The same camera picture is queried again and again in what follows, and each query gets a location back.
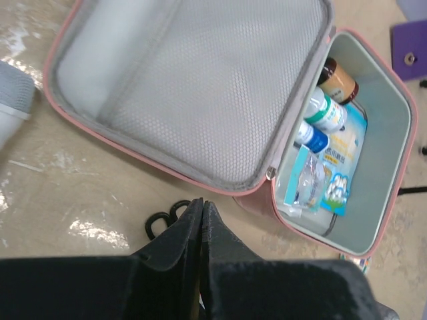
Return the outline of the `brown medicine bottle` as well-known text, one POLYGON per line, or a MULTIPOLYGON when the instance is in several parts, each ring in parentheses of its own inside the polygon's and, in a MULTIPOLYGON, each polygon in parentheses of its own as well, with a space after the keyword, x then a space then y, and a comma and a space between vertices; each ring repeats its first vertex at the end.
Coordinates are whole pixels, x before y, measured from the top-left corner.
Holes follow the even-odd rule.
POLYGON ((359 92, 358 83, 331 57, 322 67, 317 86, 340 105, 352 102, 359 92))

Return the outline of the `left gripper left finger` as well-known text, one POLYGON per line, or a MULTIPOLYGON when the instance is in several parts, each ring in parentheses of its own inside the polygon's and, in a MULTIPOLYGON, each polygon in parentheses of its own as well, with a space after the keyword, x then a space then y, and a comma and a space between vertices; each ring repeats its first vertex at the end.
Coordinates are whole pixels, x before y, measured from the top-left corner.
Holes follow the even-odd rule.
POLYGON ((2 319, 202 319, 203 200, 131 255, 1 260, 2 319))

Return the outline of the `white blue small bottle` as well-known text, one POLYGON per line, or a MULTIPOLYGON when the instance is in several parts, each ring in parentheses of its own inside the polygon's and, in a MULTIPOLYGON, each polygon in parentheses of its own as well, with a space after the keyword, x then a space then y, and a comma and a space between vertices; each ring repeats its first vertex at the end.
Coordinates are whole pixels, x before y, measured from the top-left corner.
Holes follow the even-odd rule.
POLYGON ((330 140, 321 130, 306 121, 302 121, 295 142, 306 146, 313 153, 318 154, 328 147, 330 140))

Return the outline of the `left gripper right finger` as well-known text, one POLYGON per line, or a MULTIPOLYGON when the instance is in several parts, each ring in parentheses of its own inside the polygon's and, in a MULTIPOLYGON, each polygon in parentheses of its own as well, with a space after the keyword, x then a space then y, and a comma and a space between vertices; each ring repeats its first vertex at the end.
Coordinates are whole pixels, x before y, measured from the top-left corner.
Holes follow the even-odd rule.
POLYGON ((200 293, 208 319, 398 319, 365 275, 341 259, 265 260, 224 224, 202 214, 200 293))

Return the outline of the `large blue packet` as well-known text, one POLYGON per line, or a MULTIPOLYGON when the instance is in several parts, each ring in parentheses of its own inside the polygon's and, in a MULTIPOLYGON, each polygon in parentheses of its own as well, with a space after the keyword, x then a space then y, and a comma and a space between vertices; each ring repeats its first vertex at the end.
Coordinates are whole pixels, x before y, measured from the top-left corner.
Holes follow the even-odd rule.
POLYGON ((323 130, 330 142, 318 155, 322 163, 332 172, 320 207, 339 216, 346 214, 352 178, 368 124, 363 110, 354 103, 345 105, 344 109, 347 111, 344 126, 333 133, 323 130))

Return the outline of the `teal topped zip bag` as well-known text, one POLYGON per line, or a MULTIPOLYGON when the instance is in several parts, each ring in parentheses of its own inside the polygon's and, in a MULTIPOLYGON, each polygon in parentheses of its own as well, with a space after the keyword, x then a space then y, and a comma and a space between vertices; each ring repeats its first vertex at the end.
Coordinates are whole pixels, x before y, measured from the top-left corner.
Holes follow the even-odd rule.
POLYGON ((310 149, 301 146, 290 173, 284 205, 296 211, 317 211, 331 176, 331 170, 310 149))

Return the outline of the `black handled scissors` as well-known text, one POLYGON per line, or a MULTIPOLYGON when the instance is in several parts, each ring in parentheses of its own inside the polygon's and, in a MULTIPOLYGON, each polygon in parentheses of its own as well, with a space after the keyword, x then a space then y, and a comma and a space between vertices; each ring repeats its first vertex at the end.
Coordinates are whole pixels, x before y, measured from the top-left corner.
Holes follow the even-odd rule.
POLYGON ((150 241, 156 238, 156 235, 153 232, 153 224, 158 220, 164 220, 166 227, 170 227, 173 225, 177 220, 177 212, 182 207, 188 207, 188 205, 191 203, 189 200, 180 200, 176 203, 174 203, 170 209, 169 212, 157 212, 148 217, 148 219, 145 221, 145 232, 147 234, 147 237, 150 241))

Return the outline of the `white green bottle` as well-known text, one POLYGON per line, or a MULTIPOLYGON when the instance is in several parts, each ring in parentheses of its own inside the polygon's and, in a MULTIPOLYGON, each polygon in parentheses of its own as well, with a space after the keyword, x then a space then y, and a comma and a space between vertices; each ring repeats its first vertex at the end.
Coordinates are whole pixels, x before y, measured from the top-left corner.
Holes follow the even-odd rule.
POLYGON ((347 111, 343 106, 331 99, 319 87, 312 93, 304 120, 324 133, 339 131, 346 122, 347 111))

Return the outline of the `pink medicine kit case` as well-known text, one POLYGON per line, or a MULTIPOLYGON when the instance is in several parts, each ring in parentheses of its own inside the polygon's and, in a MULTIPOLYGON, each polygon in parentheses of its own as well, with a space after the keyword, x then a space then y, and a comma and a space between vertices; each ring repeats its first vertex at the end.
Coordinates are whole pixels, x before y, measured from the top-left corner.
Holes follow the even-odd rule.
POLYGON ((329 1, 76 1, 49 52, 50 104, 88 134, 347 255, 382 238, 416 131, 399 76, 329 1), (328 57, 367 119, 346 214, 284 205, 328 57))

